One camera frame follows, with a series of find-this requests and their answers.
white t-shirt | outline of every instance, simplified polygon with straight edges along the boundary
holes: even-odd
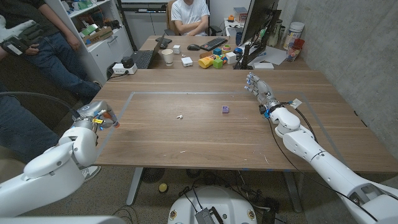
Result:
[[[209,8],[205,0],[193,0],[192,5],[187,5],[184,0],[177,0],[172,6],[172,21],[181,21],[182,24],[193,24],[194,22],[201,21],[202,16],[210,16]],[[205,32],[197,34],[200,36],[206,35]]]

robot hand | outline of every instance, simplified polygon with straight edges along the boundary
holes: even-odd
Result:
[[[272,88],[257,75],[250,73],[246,81],[249,86],[244,88],[253,93],[262,105],[267,105],[270,101],[276,101]]]
[[[79,112],[80,117],[73,117],[73,128],[88,128],[96,132],[98,128],[103,130],[111,126],[115,128],[120,126],[115,113],[105,101],[92,102],[78,109],[77,112]]]

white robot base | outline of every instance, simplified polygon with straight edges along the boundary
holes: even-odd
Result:
[[[257,223],[253,207],[238,193],[219,186],[198,187],[195,188],[195,192],[198,195],[198,199],[202,207],[209,210],[214,207],[220,218],[223,220],[223,223]],[[201,212],[202,209],[200,208],[198,200],[192,190],[187,192],[187,197],[191,200],[193,205],[184,195],[177,199],[170,209],[168,224],[198,223],[195,218],[196,211],[193,206],[195,206],[198,212]],[[219,223],[215,214],[212,214],[211,217],[215,223]]]

shirt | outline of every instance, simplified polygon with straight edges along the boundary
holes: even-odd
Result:
[[[42,26],[46,37],[59,30],[38,10],[44,4],[44,0],[0,0],[0,15],[6,19],[7,29],[32,19]]]
[[[202,16],[210,16],[209,8],[206,5],[205,0],[193,0],[192,5],[187,5],[184,0],[177,0],[172,6],[172,21],[181,21],[182,24],[193,24],[194,22],[200,22]],[[201,32],[197,35],[206,35],[205,32]]]

man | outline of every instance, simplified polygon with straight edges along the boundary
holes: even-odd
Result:
[[[0,48],[0,61],[7,52]],[[0,83],[0,92],[7,91]],[[59,137],[43,122],[24,108],[13,96],[0,96],[0,146],[14,151],[22,162],[28,163],[44,151],[58,144]],[[91,166],[81,170],[85,181],[101,170]]]
[[[99,84],[85,81],[87,73],[74,52],[80,47],[79,40],[44,0],[1,0],[0,15],[6,19],[7,29],[31,19],[42,26],[44,38],[22,55],[42,75],[78,95],[84,104],[99,92]]]
[[[181,35],[206,35],[209,15],[205,0],[177,0],[172,6],[172,21]]]

